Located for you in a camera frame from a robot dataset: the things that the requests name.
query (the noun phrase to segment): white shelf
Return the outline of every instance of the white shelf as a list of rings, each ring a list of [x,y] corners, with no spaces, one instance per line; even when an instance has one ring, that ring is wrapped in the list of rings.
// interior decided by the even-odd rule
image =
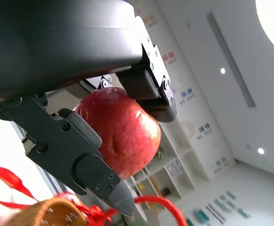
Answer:
[[[195,188],[201,186],[207,181],[204,169],[202,168],[201,163],[197,159],[194,152],[188,152],[180,159],[188,177],[191,179],[191,183]]]
[[[184,198],[194,191],[194,187],[191,184],[190,179],[188,178],[186,173],[183,173],[178,177],[173,178],[173,181],[181,198]]]
[[[172,160],[176,159],[177,157],[175,155],[163,155],[161,160],[153,159],[152,162],[150,162],[146,169],[149,172],[150,175],[153,175],[160,169],[162,169],[165,165],[167,165]]]
[[[173,122],[160,123],[160,127],[178,156],[192,150],[177,118]]]

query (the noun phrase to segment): white wall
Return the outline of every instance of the white wall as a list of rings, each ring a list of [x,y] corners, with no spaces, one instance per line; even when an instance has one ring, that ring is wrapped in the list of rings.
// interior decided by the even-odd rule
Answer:
[[[213,179],[234,165],[230,148],[156,1],[130,2],[135,14],[143,19],[153,44],[159,48],[171,79],[177,117],[208,177]],[[226,168],[216,170],[216,163],[222,158],[226,158],[229,164]]]
[[[256,0],[156,1],[234,157],[274,173],[274,45],[259,22]],[[248,108],[243,98],[209,27],[210,12],[256,108]],[[220,73],[222,67],[226,69],[225,75]],[[265,149],[264,156],[257,156],[259,147]]]
[[[39,201],[53,197],[36,165],[25,156],[25,149],[9,121],[0,120],[0,167],[7,168],[22,179],[24,186]],[[35,203],[29,197],[10,189],[0,181],[0,200],[22,204]],[[0,215],[8,216],[8,208],[0,205]]]
[[[226,195],[227,190],[236,196],[235,200]],[[231,213],[223,212],[214,203],[216,198],[222,202],[220,195],[224,195],[227,200],[231,200],[237,206],[236,209],[242,208],[251,217],[244,219],[232,208],[230,208]],[[208,203],[226,219],[224,226],[274,226],[274,175],[244,163],[238,163],[229,172],[192,193],[192,197],[187,197],[177,205],[186,217],[192,219],[193,223],[196,223],[196,220],[191,216],[191,212],[194,208],[201,208],[210,218],[212,226],[221,226],[205,208]],[[164,226],[176,225],[168,213],[163,213],[160,220]]]

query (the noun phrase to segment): white ceiling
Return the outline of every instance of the white ceiling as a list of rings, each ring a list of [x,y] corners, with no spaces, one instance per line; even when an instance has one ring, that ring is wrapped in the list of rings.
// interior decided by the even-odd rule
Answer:
[[[274,173],[274,45],[260,25],[255,0],[157,2],[235,158]],[[256,108],[248,108],[208,25],[210,12]],[[264,155],[257,153],[259,147]]]

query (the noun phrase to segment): shelf item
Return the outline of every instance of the shelf item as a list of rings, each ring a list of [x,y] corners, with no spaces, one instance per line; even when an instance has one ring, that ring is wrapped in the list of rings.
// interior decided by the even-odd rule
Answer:
[[[170,163],[166,165],[166,169],[170,175],[170,177],[175,178],[185,172],[183,165],[181,164],[179,159],[174,159]]]
[[[180,160],[195,188],[207,181],[205,171],[194,152],[184,154]]]
[[[139,172],[133,175],[133,178],[136,181],[136,183],[138,183],[139,181],[146,179],[146,174],[144,170],[140,170]]]

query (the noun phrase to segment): ceiling light strip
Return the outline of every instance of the ceiling light strip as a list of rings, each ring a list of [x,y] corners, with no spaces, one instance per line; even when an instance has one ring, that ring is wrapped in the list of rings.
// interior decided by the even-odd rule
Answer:
[[[255,106],[255,103],[249,93],[249,90],[245,84],[245,81],[244,79],[242,78],[242,75],[241,75],[241,72],[239,70],[239,68],[237,67],[236,63],[235,63],[235,60],[227,46],[227,43],[221,33],[221,30],[219,28],[219,26],[217,25],[216,23],[216,20],[213,16],[212,13],[210,13],[208,16],[207,16],[207,19],[208,19],[208,22],[209,22],[209,25],[213,31],[213,34],[214,36],[216,37],[217,41],[218,41],[218,44],[220,45],[227,61],[228,61],[228,64],[233,72],[233,75],[235,76],[235,79],[237,80],[237,83],[242,91],[242,94],[244,95],[244,98],[248,104],[249,107],[256,107]]]

